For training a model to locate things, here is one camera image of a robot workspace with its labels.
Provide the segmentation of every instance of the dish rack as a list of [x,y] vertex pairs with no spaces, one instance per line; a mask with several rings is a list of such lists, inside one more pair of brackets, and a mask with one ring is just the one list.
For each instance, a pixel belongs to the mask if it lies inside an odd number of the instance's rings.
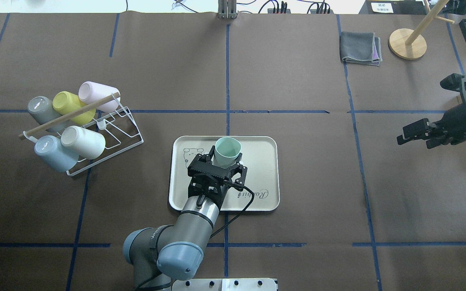
[[[81,173],[91,167],[94,167],[97,164],[100,164],[101,162],[109,160],[111,157],[117,156],[123,153],[124,151],[128,151],[129,149],[137,147],[144,142],[144,139],[139,131],[138,125],[136,124],[131,114],[131,111],[128,107],[120,103],[118,97],[119,96],[115,96],[115,94],[111,94],[94,103],[87,104],[86,106],[81,107],[78,110],[75,110],[63,116],[60,116],[59,118],[56,118],[52,121],[49,121],[45,124],[39,125],[38,127],[30,129],[29,131],[23,131],[22,134],[19,135],[19,138],[21,140],[28,139],[31,142],[35,143],[37,142],[37,138],[33,136],[34,134],[49,129],[50,127],[54,127],[55,125],[60,124],[62,122],[68,121],[75,116],[83,114],[109,101],[115,100],[118,103],[118,107],[115,111],[104,116],[100,116],[102,113],[98,111],[98,118],[93,117],[92,121],[82,126],[85,129],[94,126],[95,130],[99,131],[106,138],[106,146],[104,152],[98,158],[94,160],[87,160],[85,158],[78,160],[73,168],[66,171],[66,174],[68,176],[73,177],[74,175],[77,175],[78,173]],[[117,125],[117,123],[121,120],[130,122],[130,124],[132,125],[132,132],[120,128]],[[61,133],[57,132],[57,136],[58,138],[60,138]]]

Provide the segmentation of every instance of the gray cup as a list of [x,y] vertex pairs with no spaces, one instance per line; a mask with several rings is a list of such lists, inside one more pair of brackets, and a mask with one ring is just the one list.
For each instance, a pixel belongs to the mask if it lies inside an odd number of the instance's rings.
[[[50,122],[55,118],[59,118],[62,115],[53,109],[53,105],[50,99],[44,96],[37,96],[28,102],[28,113],[37,121],[40,125]],[[55,125],[46,129],[50,133],[58,133],[68,127],[68,122]]]

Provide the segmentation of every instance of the wooden dowel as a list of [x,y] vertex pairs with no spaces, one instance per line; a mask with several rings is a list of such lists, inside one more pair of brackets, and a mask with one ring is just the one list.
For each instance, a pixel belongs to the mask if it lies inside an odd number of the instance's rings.
[[429,12],[431,11],[431,8],[429,8],[429,2],[427,0],[424,0],[424,7],[426,10],[426,13],[429,14]]
[[446,18],[443,18],[443,17],[439,17],[438,15],[436,15],[434,18],[435,18],[435,19],[439,19],[439,20],[443,20],[443,21],[448,22],[448,23],[450,23],[450,24],[454,24],[454,20],[446,19]]
[[440,11],[442,11],[443,7],[445,7],[445,4],[447,4],[447,2],[449,2],[449,0],[440,0],[438,1],[438,3],[436,3],[436,5],[431,9],[431,11],[429,11],[429,14],[427,14],[422,20],[422,22],[420,22],[420,24],[416,26],[415,31],[413,31],[413,33],[411,33],[411,35],[407,38],[407,40],[405,41],[406,46],[410,46],[413,43],[413,41],[416,40],[416,38],[427,28],[427,26],[429,26],[434,17]]
[[[118,93],[115,93],[116,95],[116,98],[120,97],[120,94]],[[30,129],[29,131],[26,131],[26,135],[27,136],[32,136],[33,134],[35,134],[36,132],[38,131],[44,131],[46,129],[49,129],[50,127],[54,127],[55,125],[59,124],[59,123],[63,123],[64,121],[67,121],[75,116],[79,116],[80,114],[83,114],[91,109],[95,109],[96,107],[100,106],[100,105],[104,105],[105,103],[109,102],[109,101],[112,101],[114,100],[113,98],[113,95],[109,95],[105,98],[102,98],[94,103],[91,103],[91,104],[88,104],[80,109],[76,109],[75,111],[72,111],[66,115],[63,115],[59,118],[55,118],[54,120],[52,121],[48,121],[46,122],[45,124],[42,124],[42,125],[39,125],[38,127],[35,127],[34,129]],[[20,134],[19,135],[19,138],[21,140],[25,139],[26,137],[24,136],[24,134]]]

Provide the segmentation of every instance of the round wooden base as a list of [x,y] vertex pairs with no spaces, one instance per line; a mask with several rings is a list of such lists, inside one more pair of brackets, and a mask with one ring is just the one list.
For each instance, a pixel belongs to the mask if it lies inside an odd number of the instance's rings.
[[427,51],[427,43],[422,35],[413,41],[410,46],[405,44],[405,41],[413,33],[413,30],[409,28],[400,28],[395,30],[390,35],[390,49],[397,56],[403,59],[419,59]]

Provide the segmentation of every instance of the light blue object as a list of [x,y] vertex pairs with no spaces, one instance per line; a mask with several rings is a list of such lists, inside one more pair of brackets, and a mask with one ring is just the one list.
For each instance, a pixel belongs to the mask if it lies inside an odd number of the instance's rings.
[[61,140],[51,136],[43,136],[35,143],[37,154],[48,166],[55,171],[65,172],[76,164],[78,154],[62,146]]
[[146,227],[142,230],[135,230],[131,232],[131,234],[129,234],[127,238],[125,239],[125,241],[123,242],[122,253],[127,263],[131,265],[133,264],[133,262],[131,261],[130,252],[131,252],[131,246],[133,245],[134,239],[138,236],[140,232],[144,230],[148,230],[149,228],[152,228],[152,227]]
[[194,278],[204,252],[195,243],[176,241],[165,245],[159,252],[157,268],[176,280]]

